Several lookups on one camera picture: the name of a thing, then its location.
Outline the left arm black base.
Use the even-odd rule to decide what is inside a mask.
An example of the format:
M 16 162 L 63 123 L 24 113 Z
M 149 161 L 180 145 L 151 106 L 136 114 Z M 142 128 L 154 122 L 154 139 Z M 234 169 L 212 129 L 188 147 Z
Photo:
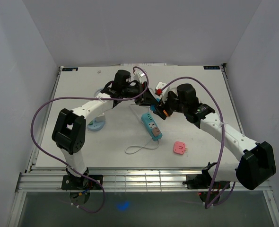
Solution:
M 65 175 L 61 184 L 62 190 L 101 190 L 101 187 L 94 181 L 84 177 Z

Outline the white charger plug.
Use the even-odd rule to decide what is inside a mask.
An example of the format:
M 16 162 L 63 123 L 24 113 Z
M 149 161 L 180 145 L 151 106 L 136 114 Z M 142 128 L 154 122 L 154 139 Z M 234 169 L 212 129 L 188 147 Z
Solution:
M 102 113 L 95 118 L 96 122 L 105 122 L 105 114 Z

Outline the round light blue power strip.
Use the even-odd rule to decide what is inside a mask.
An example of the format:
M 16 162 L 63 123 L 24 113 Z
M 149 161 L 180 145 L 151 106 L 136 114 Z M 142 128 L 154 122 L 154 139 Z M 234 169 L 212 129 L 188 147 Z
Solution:
M 87 125 L 87 129 L 89 131 L 99 131 L 105 126 L 105 122 L 96 122 L 95 119 L 93 120 L 93 122 L 93 125 Z

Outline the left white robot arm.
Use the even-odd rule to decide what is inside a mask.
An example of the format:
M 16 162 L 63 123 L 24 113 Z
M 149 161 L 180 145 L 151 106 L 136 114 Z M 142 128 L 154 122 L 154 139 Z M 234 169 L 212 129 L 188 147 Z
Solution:
M 129 71 L 118 70 L 114 80 L 108 82 L 96 97 L 80 107 L 72 110 L 64 108 L 59 112 L 52 140 L 64 154 L 67 174 L 78 189 L 88 185 L 88 168 L 81 153 L 88 123 L 123 101 L 133 100 L 140 106 L 157 104 L 149 90 L 145 70 L 135 66 L 133 73 L 132 78 Z

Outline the blue plug adapter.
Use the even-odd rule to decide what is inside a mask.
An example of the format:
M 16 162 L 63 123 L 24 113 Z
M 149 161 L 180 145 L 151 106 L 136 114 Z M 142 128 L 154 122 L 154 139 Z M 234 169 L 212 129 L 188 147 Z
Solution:
M 158 116 L 164 115 L 162 107 L 159 107 L 158 105 L 151 105 L 150 110 Z

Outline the brown charger plug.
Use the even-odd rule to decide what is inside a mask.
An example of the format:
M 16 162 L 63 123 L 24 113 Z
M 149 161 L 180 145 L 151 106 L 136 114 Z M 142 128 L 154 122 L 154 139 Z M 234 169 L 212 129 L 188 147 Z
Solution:
M 152 134 L 153 134 L 154 137 L 158 137 L 161 134 L 161 131 L 158 127 L 154 127 L 152 129 Z

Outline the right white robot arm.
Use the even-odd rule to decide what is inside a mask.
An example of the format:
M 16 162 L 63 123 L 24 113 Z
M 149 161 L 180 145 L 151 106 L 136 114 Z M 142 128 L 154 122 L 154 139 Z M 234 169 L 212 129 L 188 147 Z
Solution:
M 226 148 L 236 158 L 236 163 L 218 161 L 203 168 L 201 180 L 204 186 L 212 188 L 219 181 L 238 182 L 246 189 L 254 190 L 276 174 L 272 146 L 266 141 L 258 143 L 223 123 L 219 112 L 199 101 L 191 84 L 170 89 L 166 83 L 159 82 L 155 93 L 161 98 L 155 107 L 157 115 L 166 119 L 174 112 L 182 113 L 188 122 L 221 143 L 221 153 Z

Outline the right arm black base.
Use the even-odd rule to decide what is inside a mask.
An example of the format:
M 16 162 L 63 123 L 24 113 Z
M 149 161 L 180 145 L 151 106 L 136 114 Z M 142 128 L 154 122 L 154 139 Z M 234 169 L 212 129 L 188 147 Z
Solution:
M 187 186 L 187 189 L 208 189 L 211 184 L 211 177 L 206 177 L 203 174 L 189 174 L 186 175 L 186 180 L 183 181 L 183 185 Z M 215 181 L 212 189 L 223 189 L 227 184 L 226 181 Z

